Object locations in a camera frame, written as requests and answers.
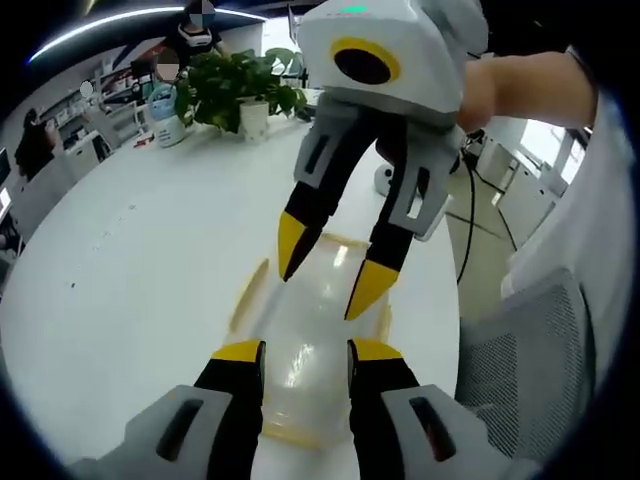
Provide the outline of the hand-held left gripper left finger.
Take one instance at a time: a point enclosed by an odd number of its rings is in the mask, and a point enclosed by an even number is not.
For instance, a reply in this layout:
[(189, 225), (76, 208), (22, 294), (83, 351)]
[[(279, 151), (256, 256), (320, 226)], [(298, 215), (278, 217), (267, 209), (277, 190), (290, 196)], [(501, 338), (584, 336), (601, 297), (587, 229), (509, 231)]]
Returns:
[(266, 342), (214, 352), (192, 386), (134, 416), (122, 442), (68, 466), (74, 479), (249, 479), (262, 431)]

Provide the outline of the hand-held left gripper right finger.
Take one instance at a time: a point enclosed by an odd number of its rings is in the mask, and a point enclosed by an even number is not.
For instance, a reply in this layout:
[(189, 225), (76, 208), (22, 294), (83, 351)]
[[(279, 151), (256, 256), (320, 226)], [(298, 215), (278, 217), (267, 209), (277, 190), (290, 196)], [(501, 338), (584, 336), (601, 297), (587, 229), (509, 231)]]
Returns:
[(534, 479), (541, 467), (494, 448), (485, 423), (435, 385), (421, 385), (402, 354), (348, 341), (349, 425), (362, 479)]

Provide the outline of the person's right hand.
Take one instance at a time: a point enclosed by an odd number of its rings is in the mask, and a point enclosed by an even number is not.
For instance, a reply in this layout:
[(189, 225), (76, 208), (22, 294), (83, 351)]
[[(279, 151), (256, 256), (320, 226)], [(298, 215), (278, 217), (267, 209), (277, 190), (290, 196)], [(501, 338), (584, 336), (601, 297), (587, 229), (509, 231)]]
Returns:
[(465, 70), (463, 100), (457, 124), (466, 132), (484, 128), (496, 111), (496, 58), (469, 61)]

